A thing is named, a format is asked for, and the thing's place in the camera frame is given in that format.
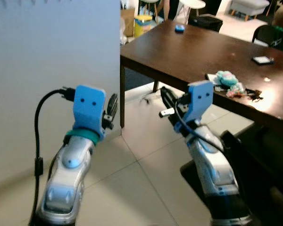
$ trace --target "wooden table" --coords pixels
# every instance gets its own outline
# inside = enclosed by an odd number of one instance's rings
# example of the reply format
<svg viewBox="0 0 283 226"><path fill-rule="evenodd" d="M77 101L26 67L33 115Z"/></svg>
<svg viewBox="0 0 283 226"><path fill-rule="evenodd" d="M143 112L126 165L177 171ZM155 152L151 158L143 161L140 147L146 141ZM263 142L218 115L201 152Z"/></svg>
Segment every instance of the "wooden table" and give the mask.
<svg viewBox="0 0 283 226"><path fill-rule="evenodd" d="M253 102L214 92L214 104L283 131L283 52L189 25L178 34L175 25L166 21L121 47L121 127L125 125L127 67L182 91L188 83L204 80L206 73L229 70L245 87L262 91L264 99ZM275 63L258 66L251 61L258 56L272 57Z"/></svg>

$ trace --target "tile floor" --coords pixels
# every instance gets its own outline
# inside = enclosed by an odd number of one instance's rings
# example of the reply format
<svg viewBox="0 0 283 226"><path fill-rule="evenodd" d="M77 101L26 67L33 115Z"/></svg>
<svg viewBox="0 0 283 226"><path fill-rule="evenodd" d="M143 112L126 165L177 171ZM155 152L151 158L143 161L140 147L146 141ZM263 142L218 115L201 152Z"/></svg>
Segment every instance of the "tile floor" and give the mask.
<svg viewBox="0 0 283 226"><path fill-rule="evenodd" d="M245 40L250 40L252 32L262 24L230 16L223 20L221 33ZM150 83L126 92L122 136L99 144L94 152L78 226L209 225L207 208L179 171L191 160L183 138L173 132L168 119L158 116L164 109L159 92L150 95L150 104L141 101L152 86ZM202 121L217 134L226 129L235 134L252 124L215 105L205 112ZM0 189L0 226L27 225L33 189L33 177Z"/></svg>

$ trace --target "black chair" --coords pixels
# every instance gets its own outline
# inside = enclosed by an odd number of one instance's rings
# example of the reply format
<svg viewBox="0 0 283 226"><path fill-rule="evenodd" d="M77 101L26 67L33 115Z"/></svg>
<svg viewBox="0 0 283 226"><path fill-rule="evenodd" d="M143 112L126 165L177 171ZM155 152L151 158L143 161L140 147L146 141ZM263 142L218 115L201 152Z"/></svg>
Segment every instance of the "black chair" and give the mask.
<svg viewBox="0 0 283 226"><path fill-rule="evenodd" d="M258 27L253 35L252 42L255 40L266 43L269 47L283 51L283 29L272 25Z"/></svg>

